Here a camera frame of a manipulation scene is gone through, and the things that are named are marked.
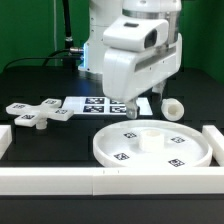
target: round white plate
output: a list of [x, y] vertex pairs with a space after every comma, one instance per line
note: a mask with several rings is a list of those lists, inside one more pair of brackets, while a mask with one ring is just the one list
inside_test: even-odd
[[[139, 146], [140, 133], [162, 133], [162, 150], [146, 152]], [[94, 137], [93, 152], [105, 167], [209, 166], [212, 148], [204, 136], [187, 126], [157, 120], [133, 120], [109, 125]]]

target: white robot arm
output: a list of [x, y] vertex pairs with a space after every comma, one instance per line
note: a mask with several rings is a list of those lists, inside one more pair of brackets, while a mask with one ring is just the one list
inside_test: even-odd
[[122, 15], [104, 32], [103, 91], [125, 103], [131, 119], [137, 97], [180, 68], [180, 11], [180, 0], [124, 0]]

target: puzzle piece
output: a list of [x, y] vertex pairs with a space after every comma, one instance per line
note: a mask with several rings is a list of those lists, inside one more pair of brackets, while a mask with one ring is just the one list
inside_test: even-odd
[[67, 121], [73, 114], [73, 110], [59, 108], [61, 100], [47, 99], [39, 106], [31, 106], [22, 103], [13, 103], [6, 107], [8, 114], [20, 115], [15, 119], [16, 125], [33, 127], [41, 130], [47, 127], [47, 118], [58, 121]]

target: green background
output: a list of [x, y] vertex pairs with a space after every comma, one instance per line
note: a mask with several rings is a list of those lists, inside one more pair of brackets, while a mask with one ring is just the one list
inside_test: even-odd
[[[62, 1], [57, 1], [57, 45], [64, 47]], [[53, 0], [0, 1], [0, 72], [9, 61], [45, 57], [54, 51]], [[89, 1], [70, 0], [75, 46], [89, 35]], [[180, 31], [183, 35], [183, 67], [207, 72], [224, 82], [224, 0], [182, 1]], [[40, 65], [42, 61], [26, 62]]]

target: cable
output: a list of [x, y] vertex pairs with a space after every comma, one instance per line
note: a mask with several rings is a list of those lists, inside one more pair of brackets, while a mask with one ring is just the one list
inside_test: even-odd
[[51, 53], [50, 55], [48, 55], [48, 57], [45, 59], [44, 63], [42, 64], [42, 66], [46, 66], [46, 64], [48, 63], [48, 61], [50, 60], [50, 58], [54, 57], [55, 55], [57, 54], [60, 54], [60, 53], [64, 53], [64, 52], [70, 52], [69, 49], [62, 49], [62, 50], [58, 50], [58, 51], [55, 51], [53, 53]]
[[[5, 70], [13, 63], [16, 63], [18, 61], [26, 61], [26, 60], [43, 60], [43, 59], [48, 59], [49, 60], [63, 60], [63, 59], [66, 59], [67, 57], [27, 57], [27, 58], [19, 58], [19, 59], [16, 59], [16, 60], [13, 60], [13, 61], [10, 61], [9, 63], [7, 63], [5, 65], [5, 67], [3, 68], [3, 72], [5, 72]], [[74, 56], [70, 56], [70, 58], [73, 58], [73, 59], [77, 59], [79, 60], [80, 59], [80, 55], [74, 55]]]
[[54, 50], [58, 50], [58, 30], [57, 30], [57, 0], [54, 0]]

